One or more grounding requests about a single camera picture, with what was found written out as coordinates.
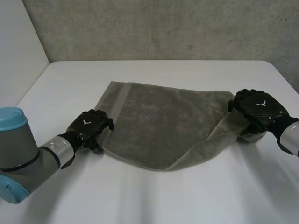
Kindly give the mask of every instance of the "robotic hand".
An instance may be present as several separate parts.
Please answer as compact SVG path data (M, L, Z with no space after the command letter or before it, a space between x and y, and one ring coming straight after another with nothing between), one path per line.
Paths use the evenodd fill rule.
M250 122L252 133L272 132L280 149L299 157L299 119L272 96L263 91L241 90L228 102L228 111L236 109Z
M100 154L96 139L106 127L113 130L114 125L105 112L83 112L65 133L37 147L23 111L0 108L0 197L20 203L60 168L71 165L79 149Z

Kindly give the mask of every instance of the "gray concrete wall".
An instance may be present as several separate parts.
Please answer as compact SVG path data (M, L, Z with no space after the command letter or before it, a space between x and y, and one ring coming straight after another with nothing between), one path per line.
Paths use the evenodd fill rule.
M51 62L265 60L299 91L298 0L23 0Z

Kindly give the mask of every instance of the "carbon fiber hand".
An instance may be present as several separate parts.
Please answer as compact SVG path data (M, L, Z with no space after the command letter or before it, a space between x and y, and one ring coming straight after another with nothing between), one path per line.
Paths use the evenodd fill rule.
M281 115L289 115L288 111L272 96L263 91L241 90L234 100L228 103L228 111L239 110L251 123L249 130L253 133L269 131L274 119Z

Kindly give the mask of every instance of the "light blue cap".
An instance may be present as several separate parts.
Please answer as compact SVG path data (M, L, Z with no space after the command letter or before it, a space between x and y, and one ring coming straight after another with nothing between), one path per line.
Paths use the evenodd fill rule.
M30 195L29 191L13 179L0 175L0 197L12 204L18 204Z
M0 132L14 130L27 124L24 112L18 107L0 108Z

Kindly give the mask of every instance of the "gray towel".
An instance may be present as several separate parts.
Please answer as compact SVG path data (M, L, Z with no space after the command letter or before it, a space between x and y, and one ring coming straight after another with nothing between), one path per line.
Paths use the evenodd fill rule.
M240 133L249 141L263 134L227 112L228 91L191 91L139 83L111 82L96 109L114 120L98 143L109 155L154 170L177 170L215 157Z

